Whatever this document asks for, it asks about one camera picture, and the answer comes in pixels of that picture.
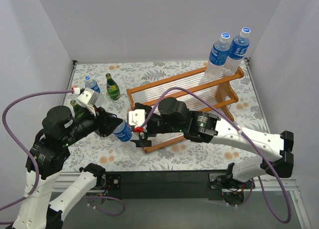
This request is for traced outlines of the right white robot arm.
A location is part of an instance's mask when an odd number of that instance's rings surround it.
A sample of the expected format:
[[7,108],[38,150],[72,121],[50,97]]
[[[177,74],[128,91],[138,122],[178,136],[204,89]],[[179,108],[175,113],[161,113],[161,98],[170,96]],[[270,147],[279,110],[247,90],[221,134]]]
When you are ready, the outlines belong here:
[[130,112],[128,120],[139,138],[136,147],[152,145],[149,137],[165,133],[183,133],[192,142],[223,144],[255,153],[250,160],[230,163],[226,172],[211,180],[211,185],[220,189],[241,188],[250,179],[271,175],[289,178],[294,167],[294,135],[290,131],[267,134],[248,128],[236,129],[227,120],[215,114],[191,111],[186,104],[173,97],[165,98],[158,105],[158,114],[140,103]]

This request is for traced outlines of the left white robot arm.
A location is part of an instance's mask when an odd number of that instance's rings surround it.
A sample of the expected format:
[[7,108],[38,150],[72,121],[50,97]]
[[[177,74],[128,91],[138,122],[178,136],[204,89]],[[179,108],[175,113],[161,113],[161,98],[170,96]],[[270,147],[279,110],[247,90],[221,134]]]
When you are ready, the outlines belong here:
[[10,229],[60,229],[67,214],[89,190],[108,184],[106,170],[90,163],[80,168],[80,176],[57,199],[50,199],[64,162],[70,156],[68,147],[93,132],[107,137],[123,121],[102,107],[95,114],[87,109],[82,113],[81,117],[73,117],[67,106],[48,111],[42,121],[43,129],[28,151],[25,199]]

